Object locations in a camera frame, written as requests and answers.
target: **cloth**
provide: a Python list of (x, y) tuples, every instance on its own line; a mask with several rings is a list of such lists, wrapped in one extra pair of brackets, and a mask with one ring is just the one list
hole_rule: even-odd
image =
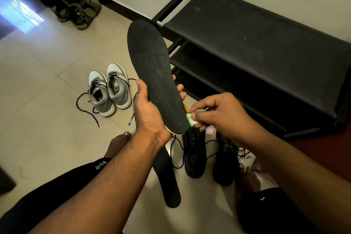
[(320, 233), (281, 188), (243, 195), (237, 203), (237, 215), (249, 234)]
[(28, 233), (52, 211), (92, 181), (110, 160), (104, 157), (77, 167), (28, 193), (2, 216), (0, 233)]

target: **floor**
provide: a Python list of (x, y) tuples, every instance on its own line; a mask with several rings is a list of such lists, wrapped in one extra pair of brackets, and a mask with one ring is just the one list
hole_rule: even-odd
[[(78, 96), (88, 89), (91, 70), (106, 72), (109, 63), (117, 62), (129, 78), (137, 78), (127, 49), (131, 21), (103, 7), (92, 25), (79, 31), (71, 22), (58, 22), (49, 9), (39, 16), (43, 21), (27, 33), (17, 29), (0, 40), (0, 165), (17, 183), (0, 197), (0, 216), (41, 184), (101, 158), (112, 138), (135, 129), (134, 121), (128, 126), (132, 108), (110, 118), (98, 115), (100, 128), (76, 108)], [(136, 91), (131, 83), (132, 96)], [(194, 102), (185, 100), (187, 107)], [(79, 105), (93, 108), (85, 98)], [(215, 152), (214, 143), (207, 146), (208, 155)], [(173, 162), (180, 165), (180, 147), (173, 150)], [(235, 218), (234, 185), (217, 185), (213, 164), (214, 157), (200, 179), (189, 178), (184, 168), (175, 170), (182, 195), (176, 209), (166, 207), (151, 170), (125, 233), (242, 233)]]

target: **black baseboard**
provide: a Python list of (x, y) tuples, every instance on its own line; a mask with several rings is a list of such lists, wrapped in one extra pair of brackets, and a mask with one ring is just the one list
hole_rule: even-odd
[[(143, 19), (146, 20), (148, 22), (151, 21), (151, 19), (146, 18), (145, 16), (126, 8), (125, 6), (122, 6), (121, 4), (118, 4), (117, 2), (113, 1), (113, 0), (98, 0), (102, 5), (108, 7), (109, 9), (117, 12), (118, 14), (122, 15), (123, 17), (130, 19), (132, 21), (137, 20), (137, 19)], [(161, 33), (161, 35), (174, 42), (176, 41), (179, 37), (177, 35), (175, 35), (174, 33), (167, 31), (165, 29), (162, 28), (158, 28), (159, 32)]]

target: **sneaker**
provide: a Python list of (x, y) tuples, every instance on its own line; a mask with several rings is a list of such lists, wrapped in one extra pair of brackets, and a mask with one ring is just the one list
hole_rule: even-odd
[(125, 70), (117, 63), (111, 63), (107, 67), (107, 77), (108, 94), (112, 101), (119, 109), (129, 108), (132, 96)]
[(127, 42), (135, 71), (146, 83), (150, 101), (160, 111), (166, 128), (173, 134), (184, 134), (190, 124), (173, 81), (163, 37), (147, 21), (136, 20), (129, 26)]
[(207, 155), (204, 131), (191, 128), (182, 135), (184, 147), (184, 167), (187, 175), (193, 179), (200, 178), (205, 171)]
[(213, 178), (222, 186), (230, 186), (240, 175), (238, 147), (227, 137), (216, 133), (218, 152), (213, 166)]
[(89, 74), (88, 84), (90, 102), (101, 116), (112, 116), (116, 112), (116, 106), (108, 96), (105, 75), (97, 70), (93, 70)]

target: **leg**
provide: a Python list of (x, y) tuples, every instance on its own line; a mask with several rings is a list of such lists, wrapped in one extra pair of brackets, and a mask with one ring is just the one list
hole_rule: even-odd
[(25, 195), (0, 219), (0, 233), (28, 233), (99, 174), (130, 136), (130, 133), (117, 136), (103, 158), (68, 171)]
[(247, 169), (239, 181), (243, 194), (237, 202), (237, 216), (245, 232), (258, 233), (319, 233), (281, 188), (260, 191), (256, 174)]

